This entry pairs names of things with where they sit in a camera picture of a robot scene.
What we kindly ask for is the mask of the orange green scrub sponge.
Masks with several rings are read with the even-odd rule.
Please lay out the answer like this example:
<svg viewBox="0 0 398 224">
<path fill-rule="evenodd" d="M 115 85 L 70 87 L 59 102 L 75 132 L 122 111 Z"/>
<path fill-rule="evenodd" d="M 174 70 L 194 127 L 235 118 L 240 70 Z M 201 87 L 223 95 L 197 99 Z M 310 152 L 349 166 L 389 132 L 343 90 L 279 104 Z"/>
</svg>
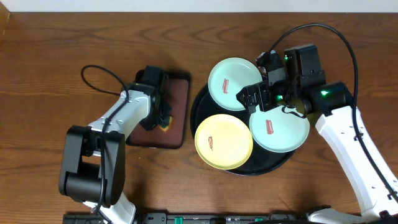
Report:
<svg viewBox="0 0 398 224">
<path fill-rule="evenodd" d="M 172 116 L 168 116 L 166 117 L 160 124 L 159 124 L 159 128 L 163 131 L 163 132 L 167 132 L 170 129 L 170 126 L 172 124 L 173 121 L 173 117 Z"/>
</svg>

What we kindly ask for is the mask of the mint green plate top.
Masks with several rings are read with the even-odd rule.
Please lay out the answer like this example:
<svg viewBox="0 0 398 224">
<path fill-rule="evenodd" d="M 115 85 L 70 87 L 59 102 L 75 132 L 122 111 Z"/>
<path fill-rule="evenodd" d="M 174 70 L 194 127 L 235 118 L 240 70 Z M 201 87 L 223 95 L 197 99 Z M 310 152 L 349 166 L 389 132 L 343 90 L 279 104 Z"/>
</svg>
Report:
<svg viewBox="0 0 398 224">
<path fill-rule="evenodd" d="M 236 95 L 248 85 L 262 81 L 261 73 L 250 61 L 231 57 L 218 62 L 208 78 L 208 89 L 212 99 L 230 111 L 245 110 Z"/>
</svg>

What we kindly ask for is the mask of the mint green plate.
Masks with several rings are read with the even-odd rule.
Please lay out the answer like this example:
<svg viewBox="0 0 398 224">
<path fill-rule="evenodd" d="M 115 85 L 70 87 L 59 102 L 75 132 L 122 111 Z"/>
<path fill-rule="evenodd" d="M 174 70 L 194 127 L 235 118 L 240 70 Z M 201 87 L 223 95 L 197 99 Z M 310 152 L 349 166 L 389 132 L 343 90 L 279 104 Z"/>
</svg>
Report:
<svg viewBox="0 0 398 224">
<path fill-rule="evenodd" d="M 249 129 L 263 149 L 285 153 L 299 148 L 307 139 L 310 123 L 296 109 L 279 106 L 267 112 L 256 108 L 250 115 Z"/>
<path fill-rule="evenodd" d="M 230 111 L 245 110 L 236 95 L 248 85 L 262 81 L 261 73 L 250 61 L 231 57 L 218 62 L 208 78 L 208 89 L 212 99 Z"/>
</svg>

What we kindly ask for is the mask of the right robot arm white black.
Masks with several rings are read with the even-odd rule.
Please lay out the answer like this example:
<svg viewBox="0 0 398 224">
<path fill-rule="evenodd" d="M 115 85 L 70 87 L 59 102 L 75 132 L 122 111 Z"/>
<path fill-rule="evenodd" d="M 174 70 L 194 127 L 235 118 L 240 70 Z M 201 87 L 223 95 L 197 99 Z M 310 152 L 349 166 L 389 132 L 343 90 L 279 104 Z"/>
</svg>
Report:
<svg viewBox="0 0 398 224">
<path fill-rule="evenodd" d="M 278 81 L 243 87 L 237 100 L 250 113 L 295 106 L 315 124 L 343 168 L 361 209 L 364 223 L 397 223 L 397 177 L 364 126 L 356 94 L 344 83 L 302 87 Z"/>
</svg>

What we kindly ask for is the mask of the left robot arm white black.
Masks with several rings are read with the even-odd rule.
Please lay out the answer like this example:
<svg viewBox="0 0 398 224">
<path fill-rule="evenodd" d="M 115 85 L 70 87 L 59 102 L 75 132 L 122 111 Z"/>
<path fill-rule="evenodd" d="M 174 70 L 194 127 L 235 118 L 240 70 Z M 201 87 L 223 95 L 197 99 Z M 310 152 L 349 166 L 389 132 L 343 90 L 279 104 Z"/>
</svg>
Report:
<svg viewBox="0 0 398 224">
<path fill-rule="evenodd" d="M 87 126 L 67 131 L 60 171 L 62 195 L 90 207 L 89 215 L 65 215 L 64 223 L 132 223 L 135 205 L 123 193 L 126 140 L 137 125 L 168 123 L 171 107 L 163 85 L 132 83 L 119 100 Z"/>
</svg>

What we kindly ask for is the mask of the black rectangular tray brown liquid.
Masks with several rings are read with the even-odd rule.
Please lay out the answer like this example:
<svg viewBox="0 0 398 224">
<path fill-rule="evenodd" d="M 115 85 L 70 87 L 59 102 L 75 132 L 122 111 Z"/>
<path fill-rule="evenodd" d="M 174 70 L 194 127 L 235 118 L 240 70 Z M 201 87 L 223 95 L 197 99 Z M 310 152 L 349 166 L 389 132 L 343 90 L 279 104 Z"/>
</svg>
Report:
<svg viewBox="0 0 398 224">
<path fill-rule="evenodd" d="M 164 109 L 161 123 L 149 131 L 138 124 L 126 140 L 129 146 L 178 149 L 183 144 L 191 75 L 186 71 L 167 70 L 163 85 Z"/>
</svg>

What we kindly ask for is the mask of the round black serving tray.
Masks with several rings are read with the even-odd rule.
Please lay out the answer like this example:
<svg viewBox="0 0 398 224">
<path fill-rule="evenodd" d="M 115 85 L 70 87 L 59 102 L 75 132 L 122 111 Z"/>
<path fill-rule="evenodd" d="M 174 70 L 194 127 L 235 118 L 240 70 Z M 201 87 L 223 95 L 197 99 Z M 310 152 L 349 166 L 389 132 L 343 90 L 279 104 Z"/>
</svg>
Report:
<svg viewBox="0 0 398 224">
<path fill-rule="evenodd" d="M 249 113 L 247 111 L 230 111 L 219 106 L 211 97 L 206 84 L 197 94 L 190 113 L 190 130 L 195 137 L 199 124 L 206 118 L 215 114 L 228 114 L 239 118 L 247 126 L 249 125 Z M 236 175 L 262 175 L 276 170 L 287 162 L 294 151 L 285 153 L 271 152 L 253 141 L 252 153 L 249 159 L 241 166 L 227 172 Z"/>
</svg>

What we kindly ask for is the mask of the mint green plate right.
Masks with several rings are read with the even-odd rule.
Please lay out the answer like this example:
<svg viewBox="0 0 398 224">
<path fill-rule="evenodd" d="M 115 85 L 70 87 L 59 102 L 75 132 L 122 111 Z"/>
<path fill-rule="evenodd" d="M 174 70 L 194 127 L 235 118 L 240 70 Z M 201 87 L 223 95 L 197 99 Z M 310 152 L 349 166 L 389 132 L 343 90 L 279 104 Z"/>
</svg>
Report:
<svg viewBox="0 0 398 224">
<path fill-rule="evenodd" d="M 250 115 L 249 129 L 263 149 L 285 153 L 299 148 L 307 139 L 310 123 L 296 109 L 279 106 L 267 112 L 256 108 Z"/>
</svg>

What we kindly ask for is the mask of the yellow plate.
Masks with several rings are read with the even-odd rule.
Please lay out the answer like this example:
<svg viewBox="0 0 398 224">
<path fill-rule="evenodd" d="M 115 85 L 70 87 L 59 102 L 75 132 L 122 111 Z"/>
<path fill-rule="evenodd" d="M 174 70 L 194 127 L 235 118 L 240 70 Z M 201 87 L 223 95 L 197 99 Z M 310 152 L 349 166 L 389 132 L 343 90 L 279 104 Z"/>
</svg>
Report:
<svg viewBox="0 0 398 224">
<path fill-rule="evenodd" d="M 208 165 L 231 170 L 251 156 L 253 139 L 243 121 L 229 114 L 216 114 L 200 123 L 195 132 L 198 155 Z"/>
</svg>

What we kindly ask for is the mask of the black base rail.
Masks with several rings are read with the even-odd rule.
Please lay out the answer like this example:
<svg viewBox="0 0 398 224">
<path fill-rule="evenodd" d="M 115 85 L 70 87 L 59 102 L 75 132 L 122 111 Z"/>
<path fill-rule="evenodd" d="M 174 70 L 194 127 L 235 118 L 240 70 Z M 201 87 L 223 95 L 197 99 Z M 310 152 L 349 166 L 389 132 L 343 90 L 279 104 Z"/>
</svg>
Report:
<svg viewBox="0 0 398 224">
<path fill-rule="evenodd" d="M 245 223 L 309 223 L 306 218 L 292 214 L 236 215 L 236 214 L 167 214 L 134 213 L 116 216 L 102 214 L 66 213 L 62 224 L 132 223 L 132 224 L 245 224 Z"/>
</svg>

